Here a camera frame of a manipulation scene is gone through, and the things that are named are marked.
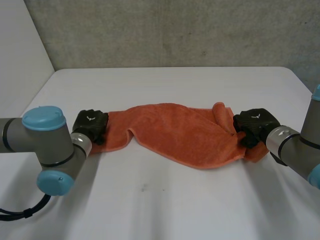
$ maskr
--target tabletop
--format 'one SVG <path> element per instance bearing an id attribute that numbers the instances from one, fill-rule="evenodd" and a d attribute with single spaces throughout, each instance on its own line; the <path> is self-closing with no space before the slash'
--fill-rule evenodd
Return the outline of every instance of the tabletop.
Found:
<path id="1" fill-rule="evenodd" d="M 103 112 L 176 103 L 235 114 L 265 108 L 301 130 L 311 92 L 283 67 L 64 69 L 27 110 Z M 34 153 L 0 155 L 0 208 L 23 211 L 42 198 Z M 193 169 L 140 146 L 89 157 L 74 188 L 28 219 L 0 222 L 2 240 L 318 240 L 320 190 L 268 154 L 212 170 Z"/>

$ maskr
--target towel fold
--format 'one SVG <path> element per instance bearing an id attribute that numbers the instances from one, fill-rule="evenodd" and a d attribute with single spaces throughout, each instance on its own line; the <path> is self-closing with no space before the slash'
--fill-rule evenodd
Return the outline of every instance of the towel fold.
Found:
<path id="1" fill-rule="evenodd" d="M 252 149 L 240 145 L 245 136 L 233 127 L 233 112 L 222 102 L 212 109 L 174 103 L 149 104 L 109 112 L 105 144 L 92 153 L 117 151 L 134 136 L 143 147 L 177 163 L 213 169 L 238 159 L 257 162 L 268 149 L 260 142 Z"/>

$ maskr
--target concrete wall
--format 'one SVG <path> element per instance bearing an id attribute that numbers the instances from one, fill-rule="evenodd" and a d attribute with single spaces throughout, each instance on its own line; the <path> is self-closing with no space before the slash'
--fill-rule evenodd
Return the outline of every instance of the concrete wall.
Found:
<path id="1" fill-rule="evenodd" d="M 320 83 L 320 0 L 24 0 L 56 70 L 283 66 Z"/>
<path id="2" fill-rule="evenodd" d="M 19 117 L 53 73 L 24 1 L 0 0 L 0 118 Z"/>

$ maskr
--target white wall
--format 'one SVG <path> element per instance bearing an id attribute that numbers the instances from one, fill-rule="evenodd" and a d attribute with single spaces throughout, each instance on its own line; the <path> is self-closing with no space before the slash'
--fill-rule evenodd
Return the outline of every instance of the white wall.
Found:
<path id="1" fill-rule="evenodd" d="M 23 0 L 0 0 L 0 118 L 19 117 L 54 69 Z"/>

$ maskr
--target gray wall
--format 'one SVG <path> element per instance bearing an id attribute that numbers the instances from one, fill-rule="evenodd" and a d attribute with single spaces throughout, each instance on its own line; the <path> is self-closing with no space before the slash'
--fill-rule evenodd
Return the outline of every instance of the gray wall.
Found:
<path id="1" fill-rule="evenodd" d="M 320 0 L 24 0 L 56 70 L 283 66 L 320 83 Z"/>

